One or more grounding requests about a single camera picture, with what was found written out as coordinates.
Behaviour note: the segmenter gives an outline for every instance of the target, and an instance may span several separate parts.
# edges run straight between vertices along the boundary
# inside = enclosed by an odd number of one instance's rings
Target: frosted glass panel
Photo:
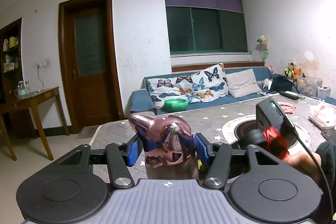
[[[79,76],[105,72],[102,15],[75,19],[76,57]]]

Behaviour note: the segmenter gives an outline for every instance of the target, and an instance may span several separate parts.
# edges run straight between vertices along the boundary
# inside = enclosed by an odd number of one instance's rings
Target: glass jar
[[[26,87],[26,94],[29,95],[29,93],[30,93],[29,81],[25,82],[25,87]]]
[[[26,95],[26,87],[23,81],[20,81],[16,86],[16,95],[17,97]]]

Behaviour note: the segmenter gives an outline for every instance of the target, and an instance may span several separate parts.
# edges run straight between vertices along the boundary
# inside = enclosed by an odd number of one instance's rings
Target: green bowl
[[[165,109],[170,112],[184,111],[188,106],[186,99],[169,99],[165,100]]]

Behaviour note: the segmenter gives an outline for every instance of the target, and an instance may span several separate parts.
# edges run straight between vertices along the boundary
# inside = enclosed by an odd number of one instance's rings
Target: doormat
[[[76,139],[92,138],[99,126],[83,127]]]

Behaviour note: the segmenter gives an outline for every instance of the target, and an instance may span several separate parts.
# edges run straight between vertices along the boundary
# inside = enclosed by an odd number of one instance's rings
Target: orange stuffed toy
[[[301,68],[300,69],[295,69],[293,78],[296,79],[296,77],[299,76],[300,74],[301,74]]]

